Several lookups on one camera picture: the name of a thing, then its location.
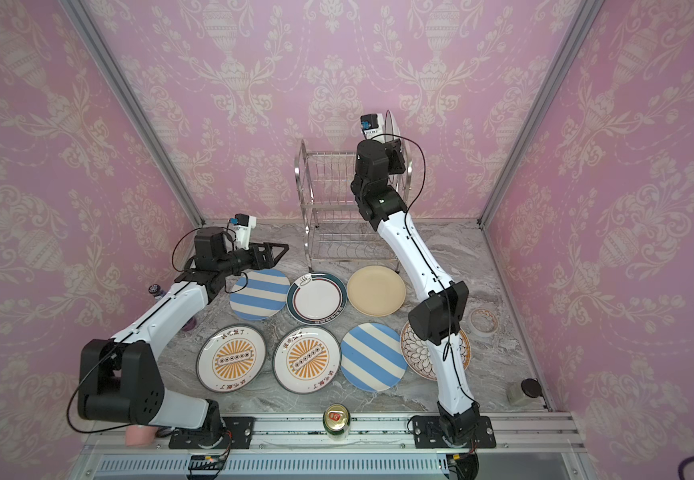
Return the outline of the white plate dark rim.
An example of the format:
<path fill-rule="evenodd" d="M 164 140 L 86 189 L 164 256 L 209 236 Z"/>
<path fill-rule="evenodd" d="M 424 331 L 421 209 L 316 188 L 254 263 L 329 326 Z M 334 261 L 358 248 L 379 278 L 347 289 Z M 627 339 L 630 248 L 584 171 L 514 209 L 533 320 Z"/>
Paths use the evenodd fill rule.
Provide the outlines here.
<path fill-rule="evenodd" d="M 403 163 L 408 165 L 408 142 L 403 138 L 398 121 L 393 116 L 391 110 L 386 110 L 384 113 L 383 133 L 381 141 L 389 143 L 391 149 L 398 154 Z"/>

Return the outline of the green red rimmed white plate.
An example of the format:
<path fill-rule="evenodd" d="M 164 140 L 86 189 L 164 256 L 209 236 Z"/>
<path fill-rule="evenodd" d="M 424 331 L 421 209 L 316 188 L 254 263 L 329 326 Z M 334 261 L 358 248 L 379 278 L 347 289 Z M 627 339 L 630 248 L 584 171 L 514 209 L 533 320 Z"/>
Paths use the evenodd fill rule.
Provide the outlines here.
<path fill-rule="evenodd" d="M 307 273 L 289 287 L 286 308 L 298 322 L 319 326 L 335 320 L 344 310 L 347 292 L 344 283 L 330 273 Z"/>

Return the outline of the plain cream plate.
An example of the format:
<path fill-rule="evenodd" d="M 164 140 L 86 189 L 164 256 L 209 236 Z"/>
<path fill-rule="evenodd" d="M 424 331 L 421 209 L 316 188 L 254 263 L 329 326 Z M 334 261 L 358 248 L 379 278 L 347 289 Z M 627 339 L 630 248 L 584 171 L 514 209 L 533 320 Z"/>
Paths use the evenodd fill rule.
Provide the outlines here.
<path fill-rule="evenodd" d="M 366 266 L 356 271 L 347 284 L 351 305 L 370 317 L 386 317 L 398 311 L 406 299 L 406 285 L 394 270 Z"/>

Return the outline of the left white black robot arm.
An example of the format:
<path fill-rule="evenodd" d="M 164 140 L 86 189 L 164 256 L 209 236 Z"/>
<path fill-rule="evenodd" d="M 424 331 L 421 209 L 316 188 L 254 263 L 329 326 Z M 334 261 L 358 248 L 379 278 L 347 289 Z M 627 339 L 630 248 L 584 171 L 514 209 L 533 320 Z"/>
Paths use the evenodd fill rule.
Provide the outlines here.
<path fill-rule="evenodd" d="M 111 429 L 171 427 L 196 436 L 204 449 L 230 445 L 218 403 L 168 390 L 158 359 L 188 320 L 225 290 L 227 278 L 273 268 L 288 252 L 285 243 L 250 241 L 251 230 L 194 229 L 194 254 L 165 295 L 113 337 L 83 347 L 80 381 L 69 402 L 80 418 L 104 421 Z"/>

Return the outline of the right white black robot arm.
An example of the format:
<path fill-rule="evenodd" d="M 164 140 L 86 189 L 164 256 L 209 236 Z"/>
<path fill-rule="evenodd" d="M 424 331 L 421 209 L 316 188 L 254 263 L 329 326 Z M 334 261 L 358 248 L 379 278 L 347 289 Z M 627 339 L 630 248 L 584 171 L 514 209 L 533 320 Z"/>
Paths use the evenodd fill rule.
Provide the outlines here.
<path fill-rule="evenodd" d="M 436 376 L 443 438 L 460 446 L 475 439 L 481 418 L 460 354 L 460 321 L 469 289 L 440 266 L 418 233 L 410 207 L 391 186 L 390 177 L 401 159 L 389 142 L 360 141 L 350 189 L 361 217 L 391 248 L 411 281 L 418 304 L 408 321 L 424 342 Z"/>

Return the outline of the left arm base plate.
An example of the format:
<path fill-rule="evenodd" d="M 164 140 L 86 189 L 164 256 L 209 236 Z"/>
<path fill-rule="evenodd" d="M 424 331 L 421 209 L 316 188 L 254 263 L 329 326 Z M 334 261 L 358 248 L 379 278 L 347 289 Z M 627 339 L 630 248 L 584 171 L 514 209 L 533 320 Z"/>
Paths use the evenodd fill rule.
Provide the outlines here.
<path fill-rule="evenodd" d="M 208 420 L 199 429 L 176 429 L 168 447 L 172 450 L 245 450 L 250 448 L 253 438 L 254 417 L 223 417 L 217 427 Z"/>

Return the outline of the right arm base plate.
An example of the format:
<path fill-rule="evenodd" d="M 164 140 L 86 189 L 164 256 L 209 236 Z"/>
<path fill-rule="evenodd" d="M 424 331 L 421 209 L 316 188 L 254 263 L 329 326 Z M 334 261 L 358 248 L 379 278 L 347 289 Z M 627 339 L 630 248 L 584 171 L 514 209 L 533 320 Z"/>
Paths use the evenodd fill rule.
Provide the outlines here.
<path fill-rule="evenodd" d="M 417 449 L 494 449 L 497 446 L 491 419 L 486 416 L 480 417 L 473 431 L 456 440 L 446 437 L 438 416 L 414 415 L 409 419 L 407 427 L 414 437 Z"/>

